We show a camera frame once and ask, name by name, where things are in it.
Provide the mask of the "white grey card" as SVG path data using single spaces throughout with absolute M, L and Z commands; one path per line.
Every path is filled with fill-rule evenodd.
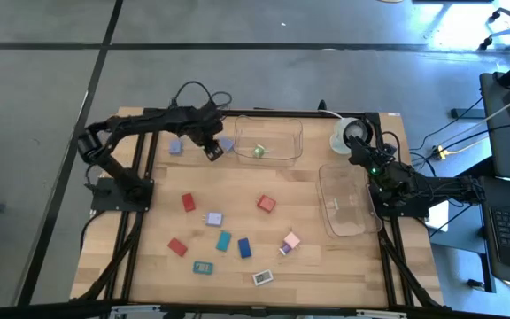
M 270 283 L 274 280 L 274 276 L 270 269 L 263 270 L 252 275 L 253 282 L 256 286 Z

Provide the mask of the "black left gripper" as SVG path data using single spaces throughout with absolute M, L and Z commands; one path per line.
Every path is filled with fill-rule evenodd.
M 187 125 L 187 136 L 195 144 L 208 144 L 210 141 L 219 144 L 219 139 L 226 137 L 222 112 L 214 102 L 207 102 L 200 108 L 193 108 L 190 116 L 191 122 Z

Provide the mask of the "silver bracket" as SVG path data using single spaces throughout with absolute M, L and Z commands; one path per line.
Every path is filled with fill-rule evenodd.
M 406 313 L 373 309 L 357 309 L 356 316 L 369 319 L 408 319 Z
M 160 305 L 123 305 L 111 308 L 109 319 L 120 319 L 123 316 L 137 313 L 156 313 L 161 310 Z

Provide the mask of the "white paper sheet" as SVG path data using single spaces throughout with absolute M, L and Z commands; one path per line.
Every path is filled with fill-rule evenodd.
M 425 219 L 425 225 L 434 230 L 440 229 L 443 232 L 448 230 L 444 225 L 449 221 L 449 202 L 444 201 L 429 208 L 429 216 Z

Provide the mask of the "dark grey desk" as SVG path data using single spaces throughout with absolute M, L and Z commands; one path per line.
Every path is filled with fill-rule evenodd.
M 479 76 L 485 116 L 509 107 L 487 120 L 491 158 L 496 176 L 510 178 L 510 89 L 499 85 L 493 74 Z

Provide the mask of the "black beam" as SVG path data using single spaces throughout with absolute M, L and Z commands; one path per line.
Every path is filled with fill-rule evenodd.
M 88 319 L 109 315 L 111 308 L 126 304 L 123 300 L 74 300 L 61 303 L 0 307 L 0 319 Z M 186 313 L 247 315 L 263 318 L 270 315 L 317 315 L 357 317 L 357 309 L 373 309 L 406 313 L 408 319 L 510 319 L 510 316 L 455 311 L 447 307 L 409 307 L 395 305 L 386 308 L 351 307 L 269 307 L 164 304 L 156 313 L 184 315 Z

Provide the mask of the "black aluminium table frame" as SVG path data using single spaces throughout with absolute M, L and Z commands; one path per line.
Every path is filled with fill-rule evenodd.
M 133 262 L 133 275 L 118 275 L 115 296 L 135 303 L 277 306 L 387 307 L 408 298 L 398 268 L 383 257 L 376 234 L 330 237 L 316 183 L 325 164 L 349 163 L 329 147 L 333 116 L 320 112 L 242 110 L 224 122 L 235 134 L 240 116 L 296 119 L 303 125 L 303 154 L 290 167 L 245 165 L 234 154 L 211 162 L 192 142 L 173 156 L 170 135 L 147 135 L 140 150 L 140 172 L 154 180 L 151 208 Z M 196 209 L 185 212 L 182 195 L 191 193 Z M 272 213 L 257 208 L 261 195 L 276 200 Z M 220 227 L 205 225 L 209 212 L 223 214 Z M 228 250 L 216 249 L 222 231 L 231 234 Z M 284 238 L 294 232 L 299 245 L 282 255 Z M 176 237 L 188 247 L 183 257 L 167 244 Z M 252 256 L 242 259 L 237 241 L 247 237 Z M 213 264 L 211 275 L 193 272 L 194 261 Z M 270 269 L 274 280 L 256 286 L 252 275 Z

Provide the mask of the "black desk leg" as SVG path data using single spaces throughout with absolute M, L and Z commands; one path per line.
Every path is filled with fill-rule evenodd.
M 483 280 L 477 281 L 475 279 L 468 279 L 467 286 L 482 292 L 496 293 L 495 278 L 491 273 L 491 264 L 488 255 L 486 253 L 478 253 L 477 256 L 481 262 Z

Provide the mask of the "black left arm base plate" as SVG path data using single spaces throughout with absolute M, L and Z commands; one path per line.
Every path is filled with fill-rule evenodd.
M 130 190 L 120 182 L 105 177 L 97 181 L 90 208 L 96 211 L 148 211 L 151 206 L 153 180 L 141 180 L 142 185 Z

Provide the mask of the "blue digital timer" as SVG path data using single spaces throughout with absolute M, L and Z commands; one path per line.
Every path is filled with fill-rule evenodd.
M 247 237 L 241 238 L 237 241 L 239 253 L 242 259 L 250 258 L 252 256 L 251 246 Z

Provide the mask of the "clear rectangular plastic bin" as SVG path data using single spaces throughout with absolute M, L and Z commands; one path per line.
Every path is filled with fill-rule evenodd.
M 303 132 L 302 122 L 293 118 L 240 116 L 235 121 L 233 152 L 245 165 L 290 167 L 303 154 Z M 257 144 L 269 150 L 260 159 L 252 155 Z

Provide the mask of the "clear plastic bin with label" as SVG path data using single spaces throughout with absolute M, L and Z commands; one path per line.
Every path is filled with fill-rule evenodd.
M 325 164 L 316 183 L 322 220 L 330 237 L 377 233 L 383 223 L 368 192 L 367 171 L 349 163 Z M 336 198 L 339 209 L 334 208 Z

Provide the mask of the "red cube wall charger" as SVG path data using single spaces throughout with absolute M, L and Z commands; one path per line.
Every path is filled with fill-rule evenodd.
M 276 206 L 276 200 L 268 197 L 267 195 L 261 195 L 257 200 L 257 208 L 267 212 L 272 213 Z

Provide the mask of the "black desk foot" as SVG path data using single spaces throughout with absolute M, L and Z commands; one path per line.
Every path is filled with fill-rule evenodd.
M 451 109 L 451 116 L 453 119 L 484 119 L 486 117 L 485 111 L 482 108 L 453 108 Z

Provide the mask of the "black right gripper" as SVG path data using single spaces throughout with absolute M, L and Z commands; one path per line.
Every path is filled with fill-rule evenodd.
M 366 169 L 368 180 L 380 189 L 395 189 L 398 180 L 394 176 L 394 157 L 385 152 L 370 150 L 370 146 L 360 137 L 352 138 L 352 154 L 349 161 Z

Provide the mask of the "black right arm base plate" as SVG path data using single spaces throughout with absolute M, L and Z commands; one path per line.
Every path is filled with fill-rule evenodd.
M 379 217 L 427 217 L 429 209 L 424 206 L 422 199 L 412 199 L 405 204 L 390 206 L 382 202 L 380 191 L 373 184 L 368 185 L 368 192 L 371 198 L 372 206 Z

